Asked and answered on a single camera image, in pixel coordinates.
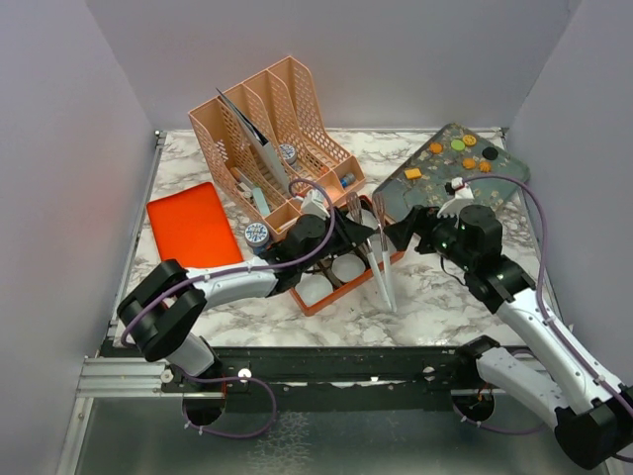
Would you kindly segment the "grey folder booklet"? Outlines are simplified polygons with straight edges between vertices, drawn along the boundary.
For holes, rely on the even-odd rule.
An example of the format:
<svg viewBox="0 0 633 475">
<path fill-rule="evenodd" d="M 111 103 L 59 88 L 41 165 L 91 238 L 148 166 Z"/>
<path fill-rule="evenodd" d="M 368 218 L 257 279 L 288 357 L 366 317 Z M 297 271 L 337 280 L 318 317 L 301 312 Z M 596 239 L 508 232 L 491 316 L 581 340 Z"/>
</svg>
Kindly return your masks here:
<svg viewBox="0 0 633 475">
<path fill-rule="evenodd" d="M 220 89 L 217 90 L 220 98 L 226 106 L 236 116 L 250 144 L 254 147 L 257 155 L 265 164 L 275 181 L 282 188 L 281 194 L 288 196 L 290 179 L 286 168 L 282 164 L 273 144 L 263 135 L 257 127 L 235 106 L 235 104 Z"/>
</svg>

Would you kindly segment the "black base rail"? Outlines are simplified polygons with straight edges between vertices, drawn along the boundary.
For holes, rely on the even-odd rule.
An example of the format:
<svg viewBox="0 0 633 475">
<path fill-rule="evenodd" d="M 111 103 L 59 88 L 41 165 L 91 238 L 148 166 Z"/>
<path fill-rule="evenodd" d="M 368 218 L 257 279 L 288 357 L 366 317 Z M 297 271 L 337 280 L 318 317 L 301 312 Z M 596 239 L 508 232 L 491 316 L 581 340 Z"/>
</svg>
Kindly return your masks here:
<svg viewBox="0 0 633 475">
<path fill-rule="evenodd" d="M 456 346 L 220 347 L 226 383 L 177 382 L 221 399 L 181 400 L 190 408 L 229 413 L 449 411 L 455 396 L 487 398 L 491 389 L 475 363 Z M 102 358 L 142 358 L 105 345 Z"/>
</svg>

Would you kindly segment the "blue splash lidded jar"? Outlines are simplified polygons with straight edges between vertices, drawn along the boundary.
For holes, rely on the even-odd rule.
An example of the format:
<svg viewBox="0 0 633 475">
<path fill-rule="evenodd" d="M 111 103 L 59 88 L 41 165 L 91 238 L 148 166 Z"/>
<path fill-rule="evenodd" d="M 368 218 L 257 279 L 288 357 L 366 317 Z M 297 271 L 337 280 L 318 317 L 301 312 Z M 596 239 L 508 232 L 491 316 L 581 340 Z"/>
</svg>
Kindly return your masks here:
<svg viewBox="0 0 633 475">
<path fill-rule="evenodd" d="M 271 239 L 267 226 L 261 222 L 250 223 L 243 234 L 246 243 L 251 248 L 266 247 Z"/>
</svg>

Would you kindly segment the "orange swirl cookie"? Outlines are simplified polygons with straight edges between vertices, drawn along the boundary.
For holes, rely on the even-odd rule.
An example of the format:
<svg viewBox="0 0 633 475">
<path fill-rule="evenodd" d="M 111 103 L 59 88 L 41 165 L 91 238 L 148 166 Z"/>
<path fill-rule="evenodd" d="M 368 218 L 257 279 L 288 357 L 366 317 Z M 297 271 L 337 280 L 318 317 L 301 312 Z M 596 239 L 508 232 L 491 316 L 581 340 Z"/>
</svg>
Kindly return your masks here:
<svg viewBox="0 0 633 475">
<path fill-rule="evenodd" d="M 475 169 L 478 166 L 478 162 L 473 157 L 466 157 L 463 159 L 462 165 L 465 169 Z"/>
<path fill-rule="evenodd" d="M 492 166 L 488 161 L 482 161 L 479 164 L 479 169 L 484 173 L 489 173 L 492 171 Z"/>
</svg>

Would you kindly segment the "light blue eraser case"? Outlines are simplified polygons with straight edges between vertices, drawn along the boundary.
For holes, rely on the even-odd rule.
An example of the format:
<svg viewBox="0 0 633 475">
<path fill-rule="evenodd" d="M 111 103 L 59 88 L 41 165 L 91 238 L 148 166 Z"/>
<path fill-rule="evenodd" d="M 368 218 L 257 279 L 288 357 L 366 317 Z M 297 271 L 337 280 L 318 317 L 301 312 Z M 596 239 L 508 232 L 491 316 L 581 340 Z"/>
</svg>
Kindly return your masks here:
<svg viewBox="0 0 633 475">
<path fill-rule="evenodd" d="M 266 197 L 260 187 L 254 187 L 251 189 L 252 198 L 256 209 L 262 217 L 267 217 L 271 214 L 270 207 L 266 200 Z"/>
</svg>

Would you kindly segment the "floral teal serving tray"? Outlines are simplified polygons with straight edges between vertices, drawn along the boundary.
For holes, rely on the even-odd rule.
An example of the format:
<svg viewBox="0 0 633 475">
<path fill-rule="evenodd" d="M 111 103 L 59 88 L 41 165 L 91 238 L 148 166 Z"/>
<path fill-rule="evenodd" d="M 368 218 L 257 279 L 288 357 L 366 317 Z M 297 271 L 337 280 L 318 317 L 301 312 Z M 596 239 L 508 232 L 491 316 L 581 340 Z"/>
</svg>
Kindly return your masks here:
<svg viewBox="0 0 633 475">
<path fill-rule="evenodd" d="M 475 136 L 477 143 L 474 146 L 466 146 L 462 151 L 454 150 L 451 142 L 453 140 L 463 142 L 464 135 Z M 431 143 L 441 143 L 443 151 L 439 154 L 431 153 L 429 150 Z M 486 147 L 494 147 L 498 151 L 498 157 L 495 160 L 483 157 L 482 151 Z M 466 157 L 473 157 L 478 162 L 478 166 L 475 169 L 465 169 L 462 161 Z M 491 172 L 484 173 L 479 169 L 482 161 L 488 161 L 491 164 Z M 422 176 L 419 179 L 407 180 L 405 170 L 410 168 L 418 168 Z M 445 183 L 453 178 L 466 179 L 482 175 L 484 179 L 478 179 L 471 185 L 475 202 L 496 211 L 512 198 L 516 186 L 508 181 L 490 179 L 487 177 L 490 174 L 499 174 L 526 182 L 530 177 L 530 170 L 523 161 L 496 145 L 493 140 L 452 123 L 445 125 L 419 147 L 377 187 L 376 192 L 383 196 L 387 217 L 397 222 L 402 220 L 415 205 L 425 207 L 443 205 L 450 199 L 444 188 Z"/>
</svg>

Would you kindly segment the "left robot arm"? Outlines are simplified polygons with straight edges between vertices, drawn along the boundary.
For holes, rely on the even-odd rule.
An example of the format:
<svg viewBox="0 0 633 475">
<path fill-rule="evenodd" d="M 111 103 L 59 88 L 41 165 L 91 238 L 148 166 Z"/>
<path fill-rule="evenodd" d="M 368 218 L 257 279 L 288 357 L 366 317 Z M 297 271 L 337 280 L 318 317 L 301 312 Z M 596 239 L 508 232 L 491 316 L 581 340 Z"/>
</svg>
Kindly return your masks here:
<svg viewBox="0 0 633 475">
<path fill-rule="evenodd" d="M 164 359 L 204 391 L 218 381 L 218 358 L 192 333 L 202 313 L 247 298 L 268 298 L 295 288 L 317 262 L 353 251 L 374 233 L 333 208 L 327 219 L 302 215 L 286 236 L 248 261 L 215 268 L 185 268 L 168 259 L 120 303 L 120 342 L 146 361 Z"/>
</svg>

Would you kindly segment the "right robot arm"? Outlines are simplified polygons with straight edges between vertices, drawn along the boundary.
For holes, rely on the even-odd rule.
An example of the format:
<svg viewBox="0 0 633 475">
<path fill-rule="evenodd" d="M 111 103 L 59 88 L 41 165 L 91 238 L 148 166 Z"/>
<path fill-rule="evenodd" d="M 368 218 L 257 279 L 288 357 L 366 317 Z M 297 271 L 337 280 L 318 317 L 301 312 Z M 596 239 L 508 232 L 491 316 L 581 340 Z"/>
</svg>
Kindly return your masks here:
<svg viewBox="0 0 633 475">
<path fill-rule="evenodd" d="M 420 254 L 437 253 L 464 272 L 470 293 L 524 341 L 540 374 L 483 337 L 454 363 L 456 379 L 503 389 L 554 432 L 565 454 L 591 470 L 632 442 L 632 389 L 578 342 L 555 313 L 540 305 L 536 283 L 502 252 L 502 225 L 488 207 L 469 205 L 456 217 L 415 206 L 385 233 L 398 250 L 419 238 Z"/>
</svg>

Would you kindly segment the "orange tin lid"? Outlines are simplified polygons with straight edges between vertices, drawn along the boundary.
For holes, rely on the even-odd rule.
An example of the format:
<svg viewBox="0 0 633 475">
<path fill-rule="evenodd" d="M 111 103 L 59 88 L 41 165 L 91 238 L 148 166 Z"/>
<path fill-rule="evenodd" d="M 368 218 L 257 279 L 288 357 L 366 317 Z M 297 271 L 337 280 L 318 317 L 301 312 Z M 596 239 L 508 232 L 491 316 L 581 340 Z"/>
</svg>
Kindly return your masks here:
<svg viewBox="0 0 633 475">
<path fill-rule="evenodd" d="M 243 256 L 213 183 L 206 182 L 146 205 L 158 255 L 184 267 L 240 263 Z"/>
</svg>

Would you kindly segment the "orange cookie tin box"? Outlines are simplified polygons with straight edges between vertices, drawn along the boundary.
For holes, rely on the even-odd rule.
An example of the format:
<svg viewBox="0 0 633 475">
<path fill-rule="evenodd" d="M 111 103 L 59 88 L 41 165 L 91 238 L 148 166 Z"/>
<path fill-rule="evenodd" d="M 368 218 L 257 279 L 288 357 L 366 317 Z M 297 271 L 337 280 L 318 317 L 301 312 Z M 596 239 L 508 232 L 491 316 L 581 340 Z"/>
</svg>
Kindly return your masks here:
<svg viewBox="0 0 633 475">
<path fill-rule="evenodd" d="M 378 269 L 384 276 L 383 252 L 378 235 L 378 222 L 372 216 L 373 205 L 366 195 L 359 196 L 361 219 L 364 226 L 372 228 L 376 233 L 369 238 Z M 396 251 L 388 240 L 389 256 L 392 264 L 400 261 L 404 253 Z M 290 295 L 305 316 L 311 317 L 326 307 L 340 300 L 352 290 L 374 278 L 370 253 L 360 250 L 342 256 L 327 257 L 315 264 L 308 273 L 302 275 L 298 286 L 290 290 Z"/>
</svg>

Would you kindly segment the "black sandwich cookie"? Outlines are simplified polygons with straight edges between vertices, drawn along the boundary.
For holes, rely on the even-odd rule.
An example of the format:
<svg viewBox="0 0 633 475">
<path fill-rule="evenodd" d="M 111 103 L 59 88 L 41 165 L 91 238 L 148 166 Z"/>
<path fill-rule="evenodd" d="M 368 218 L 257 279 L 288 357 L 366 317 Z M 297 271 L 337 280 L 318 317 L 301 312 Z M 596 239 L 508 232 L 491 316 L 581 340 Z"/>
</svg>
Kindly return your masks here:
<svg viewBox="0 0 633 475">
<path fill-rule="evenodd" d="M 485 159 L 495 160 L 498 157 L 498 151 L 494 147 L 486 147 L 482 151 L 482 155 Z"/>
</svg>

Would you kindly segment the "blue white lidded jar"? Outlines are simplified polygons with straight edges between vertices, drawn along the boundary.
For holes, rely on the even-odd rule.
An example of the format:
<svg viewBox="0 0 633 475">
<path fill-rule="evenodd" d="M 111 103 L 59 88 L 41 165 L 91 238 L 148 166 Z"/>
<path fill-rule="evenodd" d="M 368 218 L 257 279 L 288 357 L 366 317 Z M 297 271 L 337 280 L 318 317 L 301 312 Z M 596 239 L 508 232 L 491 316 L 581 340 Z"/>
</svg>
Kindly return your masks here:
<svg viewBox="0 0 633 475">
<path fill-rule="evenodd" d="M 280 151 L 280 156 L 284 160 L 284 162 L 288 166 L 294 168 L 298 159 L 296 148 L 290 143 L 280 143 L 279 151 Z"/>
</svg>

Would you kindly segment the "green macaron cookie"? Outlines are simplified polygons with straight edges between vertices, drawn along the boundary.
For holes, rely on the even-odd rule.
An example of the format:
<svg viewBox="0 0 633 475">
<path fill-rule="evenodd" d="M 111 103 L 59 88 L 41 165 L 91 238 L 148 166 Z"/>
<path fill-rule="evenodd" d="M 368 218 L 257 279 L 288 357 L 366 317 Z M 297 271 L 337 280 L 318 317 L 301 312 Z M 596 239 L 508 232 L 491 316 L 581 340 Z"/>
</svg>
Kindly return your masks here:
<svg viewBox="0 0 633 475">
<path fill-rule="evenodd" d="M 451 147 L 456 151 L 462 151 L 466 148 L 466 145 L 461 140 L 453 140 Z"/>
</svg>

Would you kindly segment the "peach plastic desk organizer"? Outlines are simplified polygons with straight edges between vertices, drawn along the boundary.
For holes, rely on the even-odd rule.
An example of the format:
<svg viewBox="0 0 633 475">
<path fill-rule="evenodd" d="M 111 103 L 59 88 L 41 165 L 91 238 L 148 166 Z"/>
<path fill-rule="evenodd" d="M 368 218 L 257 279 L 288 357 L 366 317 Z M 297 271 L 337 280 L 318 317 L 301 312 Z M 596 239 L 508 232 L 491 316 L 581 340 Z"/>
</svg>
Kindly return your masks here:
<svg viewBox="0 0 633 475">
<path fill-rule="evenodd" d="M 317 183 L 334 205 L 365 184 L 358 159 L 326 131 L 310 70 L 287 56 L 223 92 L 267 137 L 290 179 L 288 196 L 275 181 L 247 139 L 236 116 L 219 93 L 191 110 L 189 119 L 214 184 L 253 221 L 264 223 L 272 238 L 285 235 L 300 216 L 300 199 Z M 298 154 L 294 168 L 280 156 L 279 144 L 292 144 Z M 356 181 L 343 188 L 340 178 L 353 173 Z M 251 189 L 260 187 L 271 214 L 262 217 Z"/>
</svg>

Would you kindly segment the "rectangular yellow cracker cookie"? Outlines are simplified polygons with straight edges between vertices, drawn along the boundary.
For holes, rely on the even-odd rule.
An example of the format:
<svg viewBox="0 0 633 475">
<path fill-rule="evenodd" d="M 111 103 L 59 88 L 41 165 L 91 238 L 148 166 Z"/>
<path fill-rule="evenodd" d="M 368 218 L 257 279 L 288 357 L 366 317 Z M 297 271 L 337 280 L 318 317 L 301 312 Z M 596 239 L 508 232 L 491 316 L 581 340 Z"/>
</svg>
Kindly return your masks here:
<svg viewBox="0 0 633 475">
<path fill-rule="evenodd" d="M 418 168 L 410 168 L 405 170 L 405 177 L 407 180 L 419 179 L 421 176 L 422 173 Z"/>
</svg>

